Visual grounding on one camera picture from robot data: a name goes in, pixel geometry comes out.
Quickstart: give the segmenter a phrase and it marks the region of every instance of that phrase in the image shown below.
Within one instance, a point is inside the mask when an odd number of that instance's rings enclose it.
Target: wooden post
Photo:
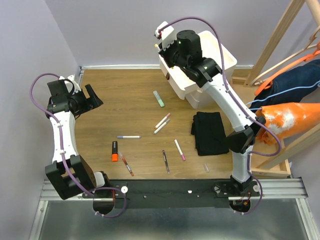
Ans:
[[[320,141],[320,123],[282,149],[278,155],[268,158],[256,168],[271,169],[318,141]]]
[[[317,26],[320,26],[320,4],[318,0],[305,0],[310,12],[316,22]]]
[[[289,6],[286,8],[280,21],[275,27],[270,39],[268,40],[266,46],[264,47],[258,61],[254,65],[254,67],[251,70],[251,73],[249,74],[246,81],[244,82],[245,87],[250,87],[251,81],[260,74],[263,67],[267,63],[268,59],[270,58],[271,54],[276,49],[278,43],[280,42],[282,37],[285,35],[287,29],[289,28],[292,21],[295,19],[296,15],[298,14],[299,10],[301,9],[304,3],[305,3],[305,0],[291,0]]]

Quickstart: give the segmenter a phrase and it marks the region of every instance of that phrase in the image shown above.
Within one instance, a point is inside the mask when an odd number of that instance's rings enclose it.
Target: orange highlighter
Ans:
[[[118,162],[118,142],[112,142],[112,155],[111,155],[112,162]]]

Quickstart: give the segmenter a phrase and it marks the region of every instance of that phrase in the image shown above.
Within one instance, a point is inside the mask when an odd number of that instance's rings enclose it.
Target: white plastic container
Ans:
[[[203,31],[198,34],[200,36],[202,56],[211,58],[221,67],[221,56],[219,45],[216,37],[210,31]],[[225,75],[230,82],[232,73],[234,72],[237,60],[234,56],[222,45]],[[194,109],[203,108],[209,104],[214,103],[212,97],[199,89],[198,85],[190,80],[179,67],[175,66],[169,68],[165,60],[161,57],[159,60],[160,68],[165,76],[169,73],[169,80],[171,87],[182,100],[185,98]]]

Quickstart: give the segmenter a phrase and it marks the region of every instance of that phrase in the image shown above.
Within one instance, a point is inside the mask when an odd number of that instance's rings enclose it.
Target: green highlighter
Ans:
[[[158,93],[157,91],[153,91],[153,94],[154,94],[154,96],[155,96],[156,100],[158,101],[158,103],[159,103],[160,107],[162,107],[162,108],[163,108],[163,107],[165,106],[165,104],[164,104],[164,102],[162,101],[162,99],[161,99],[161,97],[160,97],[159,93]]]

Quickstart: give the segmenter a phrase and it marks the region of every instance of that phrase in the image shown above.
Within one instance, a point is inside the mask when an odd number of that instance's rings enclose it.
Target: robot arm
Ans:
[[[51,93],[47,110],[59,120],[59,123],[53,117],[49,117],[54,135],[54,154],[52,164],[45,167],[45,174],[59,196],[65,200],[82,193],[82,190],[68,175],[64,176],[66,170],[61,157],[61,139],[58,128],[60,125],[63,131],[64,156],[69,168],[74,170],[73,176],[88,190],[102,187],[109,181],[104,172],[93,173],[86,161],[79,155],[75,139],[75,116],[95,109],[103,102],[90,85],[85,86],[90,96],[86,98],[73,75],[66,79],[60,77],[59,80],[49,82],[47,85]]]
[[[221,68],[213,59],[202,56],[200,37],[194,31],[183,30],[176,35],[173,27],[169,26],[159,32],[159,29],[167,24],[167,22],[163,22],[155,31],[155,37],[161,39],[158,53],[169,68],[179,67],[190,80],[196,82],[199,88],[206,91],[230,120],[234,130],[227,136],[227,144],[232,151],[233,160],[231,180],[236,181],[241,191],[251,181],[248,153],[253,149],[260,126],[245,115],[228,91],[233,93],[248,116],[262,124],[265,124],[265,119],[263,117],[257,118],[230,85],[228,85],[229,90],[226,89]]]

